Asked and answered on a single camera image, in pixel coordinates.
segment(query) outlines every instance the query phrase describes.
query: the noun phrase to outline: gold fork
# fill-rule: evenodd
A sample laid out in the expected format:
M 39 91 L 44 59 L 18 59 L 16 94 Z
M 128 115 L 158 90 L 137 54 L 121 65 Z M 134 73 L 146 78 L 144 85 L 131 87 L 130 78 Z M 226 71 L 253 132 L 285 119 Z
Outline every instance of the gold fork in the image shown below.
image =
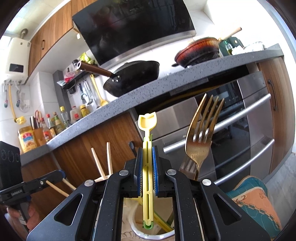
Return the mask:
M 208 114 L 207 120 L 204 124 L 204 121 L 205 121 L 205 118 L 206 118 L 207 113 L 209 111 L 210 105 L 213 101 L 213 95 L 211 95 L 211 97 L 205 107 L 205 110 L 203 112 L 199 127 L 196 131 L 198 117 L 200 116 L 202 109 L 204 107 L 204 104 L 206 103 L 206 98 L 207 98 L 207 94 L 205 94 L 203 96 L 202 101 L 199 104 L 199 106 L 196 110 L 196 113 L 191 121 L 191 124 L 189 126 L 189 130 L 188 130 L 187 136 L 186 136 L 185 152 L 186 152 L 187 156 L 196 163 L 196 168 L 197 168 L 194 180 L 197 180 L 200 167 L 201 167 L 203 161 L 206 159 L 206 157 L 209 154 L 210 147 L 212 144 L 212 136 L 214 133 L 215 124 L 217 123 L 218 115 L 219 115 L 219 113 L 222 109 L 222 106 L 224 104 L 224 98 L 223 98 L 221 103 L 219 104 L 215 114 L 214 114 L 214 117 L 213 117 L 211 123 L 210 123 L 210 119 L 214 113 L 215 107 L 217 106 L 217 103 L 219 100 L 219 97 L 217 96 L 217 98 L 215 99 L 214 104 Z M 196 140 L 194 141 L 194 133 L 195 132 L 197 134 L 196 134 Z

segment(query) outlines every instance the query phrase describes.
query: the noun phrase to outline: kitchen countertop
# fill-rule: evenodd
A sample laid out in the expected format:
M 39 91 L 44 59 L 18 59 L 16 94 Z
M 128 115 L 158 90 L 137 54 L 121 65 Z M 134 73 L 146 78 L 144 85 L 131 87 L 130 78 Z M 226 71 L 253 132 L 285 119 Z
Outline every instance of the kitchen countertop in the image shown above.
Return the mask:
M 279 44 L 276 44 L 263 51 L 213 59 L 173 73 L 169 76 L 165 76 L 161 79 L 154 80 L 92 112 L 50 140 L 46 145 L 22 154 L 21 164 L 25 165 L 53 151 L 64 143 L 103 123 L 104 121 L 107 121 L 112 117 L 115 117 L 141 103 L 144 103 L 176 88 L 185 86 L 192 82 L 197 82 L 196 85 L 200 85 L 205 82 L 204 78 L 210 75 L 217 74 L 241 65 L 260 62 L 283 55 L 284 54 Z

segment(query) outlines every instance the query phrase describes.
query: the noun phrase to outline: wooden cabinet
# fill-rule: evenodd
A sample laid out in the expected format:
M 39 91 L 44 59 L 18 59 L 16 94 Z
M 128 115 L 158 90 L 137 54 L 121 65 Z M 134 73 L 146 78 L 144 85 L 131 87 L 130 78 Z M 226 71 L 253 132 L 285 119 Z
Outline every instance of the wooden cabinet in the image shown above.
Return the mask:
M 70 1 L 47 20 L 32 38 L 28 67 L 29 76 L 48 50 L 72 28 L 72 6 Z
M 294 143 L 295 109 L 292 87 L 282 57 L 258 63 L 268 92 L 271 94 L 273 132 L 275 143 L 272 150 L 270 173 L 278 166 Z
M 72 0 L 72 16 L 96 0 Z
M 49 172 L 57 170 L 57 166 L 50 154 L 42 156 L 22 167 L 22 177 L 25 182 L 43 176 Z M 63 182 L 57 183 L 60 189 L 71 193 L 70 188 Z M 51 187 L 47 187 L 40 192 L 31 195 L 32 203 L 39 212 L 40 218 L 44 219 L 53 209 L 55 209 L 65 197 Z
M 87 179 L 100 177 L 91 148 L 94 148 L 105 174 L 108 174 L 106 143 L 110 142 L 113 171 L 123 169 L 134 155 L 128 143 L 142 146 L 142 140 L 129 113 L 96 126 L 53 151 L 69 181 L 79 186 Z

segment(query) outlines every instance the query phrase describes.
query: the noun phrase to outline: yellow lid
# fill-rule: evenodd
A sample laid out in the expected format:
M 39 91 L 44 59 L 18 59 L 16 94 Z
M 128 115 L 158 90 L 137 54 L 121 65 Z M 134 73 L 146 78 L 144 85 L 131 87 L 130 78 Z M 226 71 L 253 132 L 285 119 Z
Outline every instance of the yellow lid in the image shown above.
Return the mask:
M 24 116 L 21 116 L 19 118 L 16 119 L 16 122 L 19 124 L 19 125 L 22 125 L 26 122 L 26 118 Z
M 18 133 L 22 133 L 22 132 L 25 132 L 25 131 L 32 131 L 33 128 L 31 126 L 26 126 L 26 127 L 23 127 L 21 129 L 18 130 Z

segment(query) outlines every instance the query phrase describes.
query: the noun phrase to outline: metal screw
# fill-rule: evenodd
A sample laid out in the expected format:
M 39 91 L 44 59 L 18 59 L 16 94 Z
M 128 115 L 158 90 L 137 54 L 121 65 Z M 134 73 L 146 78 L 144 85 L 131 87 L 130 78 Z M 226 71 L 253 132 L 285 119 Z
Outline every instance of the metal screw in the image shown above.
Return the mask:
M 128 174 L 128 170 L 125 170 L 125 169 L 123 169 L 119 172 L 120 176 L 126 176 L 127 174 Z
M 173 175 L 175 175 L 177 172 L 176 172 L 176 170 L 174 170 L 174 169 L 169 169 L 169 170 L 167 170 L 167 173 L 168 173 L 170 176 L 173 176 Z
M 94 184 L 94 181 L 93 181 L 93 180 L 86 180 L 86 181 L 84 182 L 84 185 L 87 186 L 87 187 L 90 187 L 90 186 L 92 186 L 93 184 Z
M 203 185 L 205 185 L 205 186 L 209 186 L 209 185 L 212 184 L 212 182 L 211 182 L 209 179 L 204 179 L 204 180 L 202 181 L 202 183 L 203 183 Z

